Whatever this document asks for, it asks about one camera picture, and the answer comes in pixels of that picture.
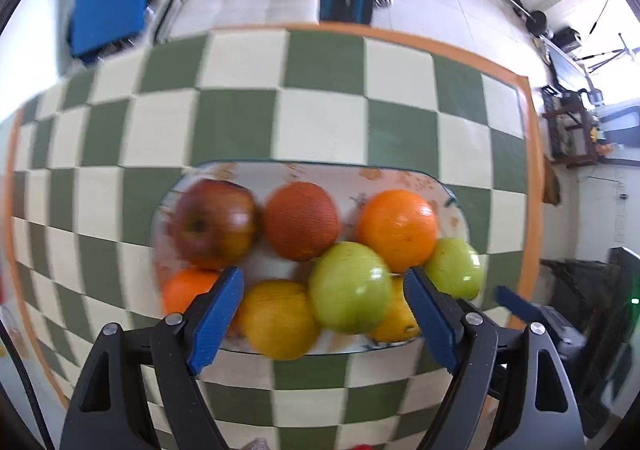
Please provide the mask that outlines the yellow lemon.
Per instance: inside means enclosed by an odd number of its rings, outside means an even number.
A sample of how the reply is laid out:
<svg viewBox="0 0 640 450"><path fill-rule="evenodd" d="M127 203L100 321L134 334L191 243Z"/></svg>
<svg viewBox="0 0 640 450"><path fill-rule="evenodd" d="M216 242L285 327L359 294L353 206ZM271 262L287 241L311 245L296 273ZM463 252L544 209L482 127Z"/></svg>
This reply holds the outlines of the yellow lemon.
<svg viewBox="0 0 640 450"><path fill-rule="evenodd" d="M306 286L292 280L265 280L252 285L236 318L250 347L272 360L303 357L321 334Z"/></svg>
<svg viewBox="0 0 640 450"><path fill-rule="evenodd" d="M404 294L404 279L393 276L392 302L383 321L370 334L375 343L400 343L412 340L421 334L418 322L407 304Z"/></svg>

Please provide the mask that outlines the green apple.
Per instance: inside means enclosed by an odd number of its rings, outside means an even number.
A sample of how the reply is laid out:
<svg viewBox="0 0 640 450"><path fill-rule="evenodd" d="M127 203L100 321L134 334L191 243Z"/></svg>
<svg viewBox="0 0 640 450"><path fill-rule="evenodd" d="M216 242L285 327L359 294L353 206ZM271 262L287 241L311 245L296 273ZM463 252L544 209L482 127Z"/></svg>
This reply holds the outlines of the green apple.
<svg viewBox="0 0 640 450"><path fill-rule="evenodd" d="M308 295L314 318L324 328L342 334L369 334L392 304L392 274L375 251L342 241L314 264Z"/></svg>
<svg viewBox="0 0 640 450"><path fill-rule="evenodd" d="M458 238L438 239L424 271L439 292L464 300L477 298L485 275L480 255Z"/></svg>

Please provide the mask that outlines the red apple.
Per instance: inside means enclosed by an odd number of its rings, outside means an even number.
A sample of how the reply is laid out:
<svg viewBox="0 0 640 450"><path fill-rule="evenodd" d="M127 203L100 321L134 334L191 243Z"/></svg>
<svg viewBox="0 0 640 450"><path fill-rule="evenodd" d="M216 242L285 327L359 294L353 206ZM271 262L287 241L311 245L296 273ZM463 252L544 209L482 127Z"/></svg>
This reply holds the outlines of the red apple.
<svg viewBox="0 0 640 450"><path fill-rule="evenodd" d="M247 188L201 179L178 199L169 232L186 262L221 270L250 254L260 233L259 208Z"/></svg>

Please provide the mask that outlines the dark red orange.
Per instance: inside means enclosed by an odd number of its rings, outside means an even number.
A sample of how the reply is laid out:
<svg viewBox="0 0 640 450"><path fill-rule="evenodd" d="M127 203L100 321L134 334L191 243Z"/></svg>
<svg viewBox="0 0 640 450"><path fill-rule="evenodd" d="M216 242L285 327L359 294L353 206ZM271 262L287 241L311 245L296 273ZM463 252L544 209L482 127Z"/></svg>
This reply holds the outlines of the dark red orange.
<svg viewBox="0 0 640 450"><path fill-rule="evenodd" d="M335 243L341 219L333 200L318 184L297 181L271 193L262 213L262 228L279 256L308 262Z"/></svg>

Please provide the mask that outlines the small wooden stool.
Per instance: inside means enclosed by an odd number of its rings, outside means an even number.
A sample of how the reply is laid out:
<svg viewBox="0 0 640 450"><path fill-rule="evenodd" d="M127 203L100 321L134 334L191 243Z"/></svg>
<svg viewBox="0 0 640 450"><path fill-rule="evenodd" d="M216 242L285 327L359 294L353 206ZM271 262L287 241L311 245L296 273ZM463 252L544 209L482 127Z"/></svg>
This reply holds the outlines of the small wooden stool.
<svg viewBox="0 0 640 450"><path fill-rule="evenodd" d="M542 192L542 202L544 202L544 204L558 206L561 204L560 181L547 155L544 155L542 158L544 159L544 192Z"/></svg>

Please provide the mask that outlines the dark wooden chair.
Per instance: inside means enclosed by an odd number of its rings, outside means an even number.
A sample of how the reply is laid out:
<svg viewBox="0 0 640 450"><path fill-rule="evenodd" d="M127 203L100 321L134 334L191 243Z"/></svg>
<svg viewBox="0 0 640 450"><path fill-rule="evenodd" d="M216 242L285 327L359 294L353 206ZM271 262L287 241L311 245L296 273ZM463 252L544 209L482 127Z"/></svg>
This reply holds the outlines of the dark wooden chair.
<svg viewBox="0 0 640 450"><path fill-rule="evenodd" d="M552 163L639 167L639 103L608 106L599 89L540 90Z"/></svg>

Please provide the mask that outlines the green checkered tablecloth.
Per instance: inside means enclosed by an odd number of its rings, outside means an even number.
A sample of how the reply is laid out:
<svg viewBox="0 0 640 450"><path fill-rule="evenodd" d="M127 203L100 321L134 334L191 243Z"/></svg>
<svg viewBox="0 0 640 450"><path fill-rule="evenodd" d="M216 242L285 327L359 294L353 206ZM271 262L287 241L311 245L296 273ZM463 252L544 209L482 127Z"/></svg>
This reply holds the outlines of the green checkered tablecloth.
<svg viewBox="0 0 640 450"><path fill-rule="evenodd" d="M152 217L198 168L245 162L341 189L349 217L383 186L425 196L480 253L477 303L530 290L540 140L525 77L418 36L347 25L232 28L141 47L66 76L1 125L8 322L50 431L99 330L160 316Z"/></svg>

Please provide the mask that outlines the floral oval plate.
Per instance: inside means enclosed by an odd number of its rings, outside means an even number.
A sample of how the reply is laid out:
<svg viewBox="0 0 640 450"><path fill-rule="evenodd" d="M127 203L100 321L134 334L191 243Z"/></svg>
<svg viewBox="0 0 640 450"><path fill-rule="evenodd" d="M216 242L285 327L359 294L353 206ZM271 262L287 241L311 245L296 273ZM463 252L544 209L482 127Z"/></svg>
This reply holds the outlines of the floral oval plate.
<svg viewBox="0 0 640 450"><path fill-rule="evenodd" d="M215 163L154 214L166 314L201 307L194 343L295 360L420 335L404 272L466 243L452 192L418 172L338 164Z"/></svg>

